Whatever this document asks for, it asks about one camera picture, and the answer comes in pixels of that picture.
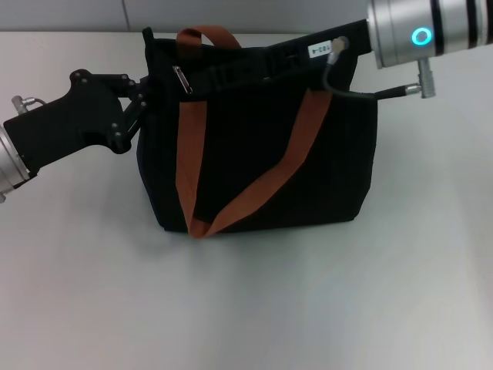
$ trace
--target blue led ring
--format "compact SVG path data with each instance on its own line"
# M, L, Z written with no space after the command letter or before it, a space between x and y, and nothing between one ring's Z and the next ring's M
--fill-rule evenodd
M420 40L418 36L424 33L426 35L426 38L424 40ZM418 46L424 46L430 43L430 41L433 39L433 34L431 33L430 29L427 29L426 27L420 27L419 29L416 29L413 32L413 35L411 36L411 41L413 44L418 45Z

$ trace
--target metal buckle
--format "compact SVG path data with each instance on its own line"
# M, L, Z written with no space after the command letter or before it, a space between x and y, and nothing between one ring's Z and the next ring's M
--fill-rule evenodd
M185 90L185 93L191 94L193 93L192 86L188 83L188 80L186 79L185 75L182 72L182 69L179 66L173 66L173 69L178 76L179 81L182 83L183 89Z

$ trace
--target gray wall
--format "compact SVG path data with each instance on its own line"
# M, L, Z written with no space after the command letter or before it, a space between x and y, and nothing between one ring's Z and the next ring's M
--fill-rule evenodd
M0 0L2 31L315 32L366 18L367 0Z

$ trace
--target black bag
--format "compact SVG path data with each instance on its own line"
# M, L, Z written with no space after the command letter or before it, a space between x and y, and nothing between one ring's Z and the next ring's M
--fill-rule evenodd
M202 33L214 47L201 46ZM259 49L231 49L236 40L218 27L186 29L178 42L154 39L150 29L143 34L153 100L137 156L165 230L204 237L358 215L371 184L376 100L323 91L324 65L271 82L190 93L187 76ZM356 64L356 53L343 53L331 85L348 90ZM199 77L190 79L191 89L210 87Z

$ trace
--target white table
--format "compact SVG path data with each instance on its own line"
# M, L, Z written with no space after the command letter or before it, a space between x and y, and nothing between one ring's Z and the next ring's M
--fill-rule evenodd
M244 46L289 35L243 35ZM140 34L0 34L0 120L69 73L146 75ZM88 148L0 206L4 370L493 368L493 47L432 62L438 96L380 104L351 223L196 241L137 170ZM361 58L357 91L415 82Z

